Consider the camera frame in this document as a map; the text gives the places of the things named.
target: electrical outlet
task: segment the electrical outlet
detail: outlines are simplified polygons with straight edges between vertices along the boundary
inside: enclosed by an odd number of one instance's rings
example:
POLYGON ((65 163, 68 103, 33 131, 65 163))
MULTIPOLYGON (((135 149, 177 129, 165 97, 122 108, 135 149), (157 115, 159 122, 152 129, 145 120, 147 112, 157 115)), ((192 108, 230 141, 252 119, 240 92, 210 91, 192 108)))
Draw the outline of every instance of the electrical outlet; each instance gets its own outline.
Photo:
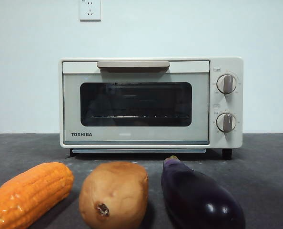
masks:
POLYGON ((101 0, 80 0, 80 20, 100 21, 101 0))

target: temperature knob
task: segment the temperature knob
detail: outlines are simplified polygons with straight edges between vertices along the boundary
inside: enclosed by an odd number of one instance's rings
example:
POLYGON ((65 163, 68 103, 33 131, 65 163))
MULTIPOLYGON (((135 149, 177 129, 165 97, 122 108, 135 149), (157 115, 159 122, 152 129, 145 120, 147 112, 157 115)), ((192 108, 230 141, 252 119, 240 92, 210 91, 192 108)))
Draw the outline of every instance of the temperature knob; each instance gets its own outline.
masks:
POLYGON ((230 74, 222 75, 217 81, 217 87, 224 94, 232 93, 236 89, 236 79, 230 74))
POLYGON ((217 118, 216 124, 224 133, 231 132, 236 126, 236 119, 232 114, 224 113, 217 118))

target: glass window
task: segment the glass window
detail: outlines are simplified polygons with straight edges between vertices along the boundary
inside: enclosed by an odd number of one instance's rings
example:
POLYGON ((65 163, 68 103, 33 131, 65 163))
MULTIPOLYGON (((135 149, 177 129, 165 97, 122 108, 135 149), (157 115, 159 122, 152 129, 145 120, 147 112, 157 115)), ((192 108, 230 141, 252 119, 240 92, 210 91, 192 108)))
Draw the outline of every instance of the glass window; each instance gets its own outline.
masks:
POLYGON ((83 83, 84 126, 189 126, 189 83, 83 83))

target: gray countertop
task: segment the gray countertop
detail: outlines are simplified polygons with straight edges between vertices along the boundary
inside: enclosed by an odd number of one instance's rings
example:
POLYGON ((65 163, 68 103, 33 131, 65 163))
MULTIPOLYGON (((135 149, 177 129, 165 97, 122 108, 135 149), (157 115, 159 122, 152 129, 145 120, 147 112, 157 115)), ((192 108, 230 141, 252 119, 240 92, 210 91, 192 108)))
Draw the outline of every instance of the gray countertop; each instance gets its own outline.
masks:
MULTIPOLYGON (((87 229, 78 197, 86 176, 100 163, 126 160, 144 166, 149 174, 149 202, 141 229, 174 228, 165 210, 160 178, 166 154, 88 154, 69 157, 58 134, 0 134, 0 186, 44 162, 66 164, 75 176, 70 195, 47 212, 31 229, 87 229)), ((283 134, 245 134, 232 160, 219 150, 206 154, 177 154, 190 168, 205 173, 228 189, 240 202, 247 229, 283 229, 283 134)))

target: eggplant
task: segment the eggplant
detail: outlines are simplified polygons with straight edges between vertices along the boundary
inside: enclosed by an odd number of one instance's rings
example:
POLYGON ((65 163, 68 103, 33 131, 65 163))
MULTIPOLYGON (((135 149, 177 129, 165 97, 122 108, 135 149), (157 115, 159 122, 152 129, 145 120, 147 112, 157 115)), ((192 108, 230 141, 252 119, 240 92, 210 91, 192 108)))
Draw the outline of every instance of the eggplant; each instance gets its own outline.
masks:
POLYGON ((243 210, 232 194, 176 156, 164 160, 161 185, 166 208, 181 228, 245 228, 243 210))

